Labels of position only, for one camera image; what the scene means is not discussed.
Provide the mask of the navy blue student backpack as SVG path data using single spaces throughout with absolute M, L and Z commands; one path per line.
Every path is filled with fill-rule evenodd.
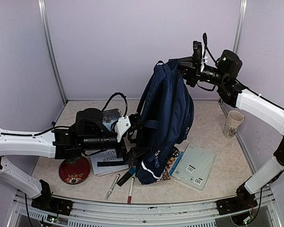
M 136 113 L 142 124 L 134 146 L 141 149 L 135 176 L 149 185 L 160 178 L 173 148 L 187 139 L 194 120 L 194 102 L 177 62 L 159 61 L 154 66 Z

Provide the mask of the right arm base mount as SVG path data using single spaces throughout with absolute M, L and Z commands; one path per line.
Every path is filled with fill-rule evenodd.
M 250 194 L 242 184 L 237 190 L 236 195 L 216 202 L 219 215 L 230 214 L 242 210 L 248 210 L 258 205 L 255 194 Z

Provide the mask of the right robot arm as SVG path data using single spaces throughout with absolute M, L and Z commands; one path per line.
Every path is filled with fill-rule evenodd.
M 176 61 L 178 71 L 189 86 L 195 87 L 198 81 L 217 86 L 217 93 L 224 103 L 259 118 L 283 137 L 273 157 L 237 189 L 232 204 L 235 209 L 242 210 L 254 200 L 256 192 L 284 171 L 284 108 L 237 81 L 242 61 L 230 50 L 222 52 L 215 67 L 205 63 L 204 52 L 199 47 L 192 56 Z

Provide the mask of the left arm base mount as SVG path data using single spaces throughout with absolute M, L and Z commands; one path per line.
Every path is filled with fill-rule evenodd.
M 69 216 L 73 207 L 71 200 L 60 199 L 52 196 L 49 184 L 40 180 L 41 195 L 32 199 L 31 206 L 43 211 Z

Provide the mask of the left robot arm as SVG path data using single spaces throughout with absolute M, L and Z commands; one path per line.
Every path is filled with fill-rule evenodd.
M 76 114 L 72 126 L 54 126 L 42 132 L 8 131 L 0 128 L 0 177 L 38 201 L 46 210 L 53 210 L 57 200 L 49 184 L 31 178 L 9 160 L 10 155 L 69 159 L 93 156 L 113 149 L 118 158 L 125 158 L 124 136 L 136 126 L 134 115 L 124 114 L 111 123 L 107 112 L 88 108 Z

